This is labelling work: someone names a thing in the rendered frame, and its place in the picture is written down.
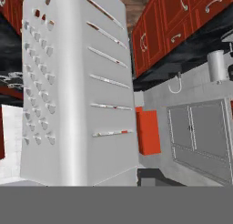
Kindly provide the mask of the orange-red box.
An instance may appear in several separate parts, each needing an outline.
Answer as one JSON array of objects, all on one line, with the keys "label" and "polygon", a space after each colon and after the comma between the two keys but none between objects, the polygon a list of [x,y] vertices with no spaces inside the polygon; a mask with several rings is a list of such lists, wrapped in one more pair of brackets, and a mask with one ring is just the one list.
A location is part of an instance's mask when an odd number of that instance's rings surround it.
[{"label": "orange-red box", "polygon": [[144,156],[159,154],[161,149],[156,110],[145,111],[137,107],[136,114],[139,153]]}]

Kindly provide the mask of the grey metal canister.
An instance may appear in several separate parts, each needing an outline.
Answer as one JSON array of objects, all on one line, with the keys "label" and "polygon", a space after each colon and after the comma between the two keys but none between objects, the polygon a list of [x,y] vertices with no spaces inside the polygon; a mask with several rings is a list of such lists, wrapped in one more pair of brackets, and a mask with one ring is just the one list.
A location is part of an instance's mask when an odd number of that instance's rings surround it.
[{"label": "grey metal canister", "polygon": [[223,50],[216,50],[208,54],[208,72],[211,82],[221,84],[228,79]]}]

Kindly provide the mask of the white curved sink tap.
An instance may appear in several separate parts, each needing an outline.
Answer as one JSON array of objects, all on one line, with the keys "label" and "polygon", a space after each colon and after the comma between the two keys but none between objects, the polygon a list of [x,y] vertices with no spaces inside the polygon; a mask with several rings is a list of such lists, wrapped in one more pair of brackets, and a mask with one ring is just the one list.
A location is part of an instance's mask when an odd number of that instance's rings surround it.
[{"label": "white curved sink tap", "polygon": [[178,94],[182,90],[182,75],[178,72],[174,78],[167,85],[168,90],[171,94]]}]

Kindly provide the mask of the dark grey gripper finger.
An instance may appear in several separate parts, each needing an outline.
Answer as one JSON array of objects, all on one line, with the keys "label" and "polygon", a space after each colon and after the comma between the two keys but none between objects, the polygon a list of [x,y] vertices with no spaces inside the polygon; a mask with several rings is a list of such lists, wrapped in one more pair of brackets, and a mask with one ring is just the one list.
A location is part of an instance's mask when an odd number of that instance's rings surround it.
[{"label": "dark grey gripper finger", "polygon": [[166,178],[158,168],[139,168],[137,170],[137,185],[139,187],[183,187],[183,184]]}]

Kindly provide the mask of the hob with grey grates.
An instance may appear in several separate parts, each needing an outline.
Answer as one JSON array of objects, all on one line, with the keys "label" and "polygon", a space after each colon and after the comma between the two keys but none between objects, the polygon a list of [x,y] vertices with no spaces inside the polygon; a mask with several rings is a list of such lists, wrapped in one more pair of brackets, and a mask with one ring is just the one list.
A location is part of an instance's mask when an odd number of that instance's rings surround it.
[{"label": "hob with grey grates", "polygon": [[24,87],[22,72],[9,72],[0,74],[0,82],[7,85],[8,88],[16,88],[22,90]]}]

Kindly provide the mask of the white metal box cheese grater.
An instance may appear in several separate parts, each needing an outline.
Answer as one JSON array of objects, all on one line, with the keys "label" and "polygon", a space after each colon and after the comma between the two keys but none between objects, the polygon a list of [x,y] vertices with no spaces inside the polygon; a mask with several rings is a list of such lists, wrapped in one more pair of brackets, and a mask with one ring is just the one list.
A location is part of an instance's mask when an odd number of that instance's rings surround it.
[{"label": "white metal box cheese grater", "polygon": [[24,0],[22,61],[21,177],[45,186],[135,186],[125,5]]}]

